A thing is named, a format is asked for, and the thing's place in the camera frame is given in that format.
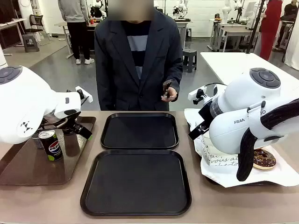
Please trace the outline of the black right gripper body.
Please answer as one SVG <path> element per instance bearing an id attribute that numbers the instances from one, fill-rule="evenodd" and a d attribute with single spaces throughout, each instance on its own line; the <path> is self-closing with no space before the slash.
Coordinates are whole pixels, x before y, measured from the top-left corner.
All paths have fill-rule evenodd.
<path id="1" fill-rule="evenodd" d="M 213 121 L 213 116 L 210 112 L 210 106 L 212 104 L 212 101 L 209 100 L 208 102 L 206 102 L 203 107 L 200 109 L 199 111 L 199 115 L 203 118 L 203 122 L 201 123 L 202 126 L 204 126 L 204 128 L 209 128 L 211 122 Z"/>

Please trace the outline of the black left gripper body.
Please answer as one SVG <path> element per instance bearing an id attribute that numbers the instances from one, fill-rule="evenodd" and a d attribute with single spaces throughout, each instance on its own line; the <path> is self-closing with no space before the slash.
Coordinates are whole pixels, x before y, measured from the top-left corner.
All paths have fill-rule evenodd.
<path id="1" fill-rule="evenodd" d="M 62 125 L 62 131 L 64 135 L 79 134 L 81 135 L 81 128 L 84 126 L 77 121 L 80 113 L 74 113 L 66 117 L 67 121 Z"/>

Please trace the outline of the person's left hand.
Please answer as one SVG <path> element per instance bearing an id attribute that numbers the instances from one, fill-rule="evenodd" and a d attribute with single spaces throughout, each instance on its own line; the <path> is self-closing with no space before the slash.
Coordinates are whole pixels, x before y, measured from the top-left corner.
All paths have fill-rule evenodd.
<path id="1" fill-rule="evenodd" d="M 164 91 L 164 93 L 167 96 L 167 97 L 164 97 L 164 95 L 161 96 L 161 100 L 164 102 L 172 102 L 177 98 L 177 95 L 178 95 L 177 91 L 172 87 L 169 87 L 168 89 L 166 89 Z"/>

